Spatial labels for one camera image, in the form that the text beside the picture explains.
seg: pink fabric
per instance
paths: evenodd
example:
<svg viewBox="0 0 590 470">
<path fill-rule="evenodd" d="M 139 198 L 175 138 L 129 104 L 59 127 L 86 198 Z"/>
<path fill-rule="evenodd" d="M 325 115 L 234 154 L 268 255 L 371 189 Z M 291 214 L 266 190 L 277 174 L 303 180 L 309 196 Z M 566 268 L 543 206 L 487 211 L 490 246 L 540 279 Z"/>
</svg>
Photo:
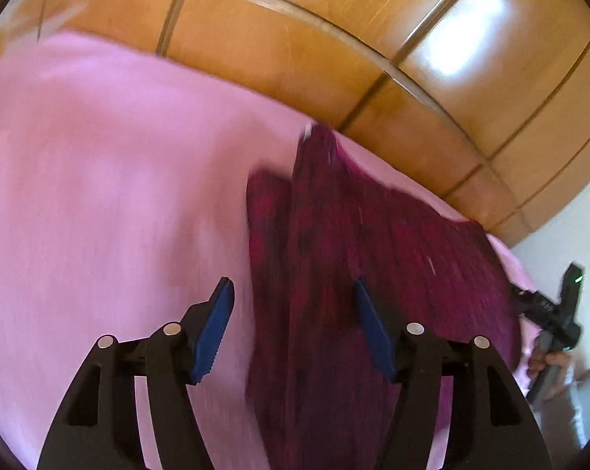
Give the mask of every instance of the pink fabric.
<svg viewBox="0 0 590 470">
<path fill-rule="evenodd" d="M 97 337 L 144 337 L 205 300 L 222 275 L 234 281 L 235 311 L 212 373 L 190 395 L 218 470 L 268 469 L 245 401 L 246 183 L 262 165 L 290 176 L 308 122 L 249 90 L 77 33 L 0 59 L 0 433 L 29 469 Z M 463 219 L 339 140 L 374 179 Z M 509 277 L 528 286 L 492 242 Z M 146 462 L 158 469 L 144 387 L 138 402 Z"/>
</svg>

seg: silver screw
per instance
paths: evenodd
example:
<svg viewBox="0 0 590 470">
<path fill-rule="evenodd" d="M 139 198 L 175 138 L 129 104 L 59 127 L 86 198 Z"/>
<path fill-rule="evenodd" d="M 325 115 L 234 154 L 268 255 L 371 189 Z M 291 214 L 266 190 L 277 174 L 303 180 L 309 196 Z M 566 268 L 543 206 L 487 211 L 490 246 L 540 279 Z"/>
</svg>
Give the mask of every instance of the silver screw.
<svg viewBox="0 0 590 470">
<path fill-rule="evenodd" d="M 97 346 L 104 350 L 111 347 L 112 343 L 114 343 L 112 336 L 102 336 L 99 338 L 99 341 L 97 341 Z"/>
<path fill-rule="evenodd" d="M 484 336 L 476 336 L 474 338 L 474 344 L 478 348 L 482 348 L 482 350 L 486 350 L 488 347 L 490 347 L 489 340 L 486 337 L 484 337 Z"/>
<path fill-rule="evenodd" d="M 167 336 L 175 336 L 176 334 L 179 334 L 181 330 L 181 326 L 179 323 L 168 323 L 167 325 L 165 325 L 163 331 Z"/>
<path fill-rule="evenodd" d="M 425 332 L 425 328 L 421 323 L 412 322 L 406 326 L 406 330 L 415 336 L 420 336 Z"/>
</svg>

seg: folded clothing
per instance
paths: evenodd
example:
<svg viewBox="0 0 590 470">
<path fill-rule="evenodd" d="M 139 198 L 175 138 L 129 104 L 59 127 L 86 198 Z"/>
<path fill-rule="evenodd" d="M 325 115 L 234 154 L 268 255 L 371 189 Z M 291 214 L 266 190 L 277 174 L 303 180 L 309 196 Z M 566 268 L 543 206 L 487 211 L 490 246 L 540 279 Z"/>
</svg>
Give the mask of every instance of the folded clothing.
<svg viewBox="0 0 590 470">
<path fill-rule="evenodd" d="M 369 355 L 351 296 L 371 291 L 438 336 L 490 339 L 509 369 L 521 356 L 506 273 L 476 221 L 455 222 L 364 173 L 315 125 L 291 180 L 261 170 L 247 183 L 255 347 L 247 397 L 277 469 L 366 470 L 398 387 Z M 449 424 L 451 380 L 437 430 Z"/>
</svg>

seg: black device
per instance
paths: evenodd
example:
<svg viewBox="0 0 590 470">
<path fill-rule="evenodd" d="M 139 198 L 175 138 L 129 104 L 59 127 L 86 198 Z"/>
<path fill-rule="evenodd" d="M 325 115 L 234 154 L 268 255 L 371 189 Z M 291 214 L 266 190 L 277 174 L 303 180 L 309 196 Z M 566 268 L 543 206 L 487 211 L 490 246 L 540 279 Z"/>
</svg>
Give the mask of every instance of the black device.
<svg viewBox="0 0 590 470">
<path fill-rule="evenodd" d="M 377 470 L 424 470 L 438 413 L 442 376 L 454 377 L 452 421 L 443 470 L 551 470 L 534 417 L 496 349 L 477 336 L 438 338 L 407 323 L 353 287 L 360 323 L 376 368 L 401 384 Z M 147 470 L 134 401 L 134 377 L 146 376 L 153 430 L 163 470 L 213 470 L 187 385 L 210 371 L 232 312 L 234 289 L 223 277 L 210 300 L 149 338 L 97 340 L 69 386 L 42 448 L 38 470 Z"/>
<path fill-rule="evenodd" d="M 584 269 L 572 262 L 561 282 L 560 303 L 551 301 L 539 291 L 523 290 L 512 286 L 513 297 L 518 302 L 520 315 L 543 329 L 539 335 L 538 348 L 542 351 L 569 350 L 578 345 L 582 328 L 575 321 L 580 302 L 580 290 Z M 560 371 L 559 366 L 547 366 L 531 382 L 526 400 L 539 408 Z"/>
</svg>

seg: dark red garment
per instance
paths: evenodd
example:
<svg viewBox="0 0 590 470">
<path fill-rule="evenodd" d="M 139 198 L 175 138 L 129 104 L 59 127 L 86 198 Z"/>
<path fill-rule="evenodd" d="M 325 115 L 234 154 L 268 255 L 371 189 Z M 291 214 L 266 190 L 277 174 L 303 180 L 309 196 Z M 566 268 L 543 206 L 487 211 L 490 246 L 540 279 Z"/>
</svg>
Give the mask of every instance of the dark red garment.
<svg viewBox="0 0 590 470">
<path fill-rule="evenodd" d="M 521 356 L 509 285 L 482 227 L 452 222 L 376 183 L 322 125 L 301 141 L 291 180 L 247 183 L 255 348 L 247 397 L 273 470 L 369 470 L 398 387 L 374 367 L 351 297 L 374 295 L 443 338 L 487 336 Z M 443 382 L 437 429 L 449 423 Z"/>
</svg>

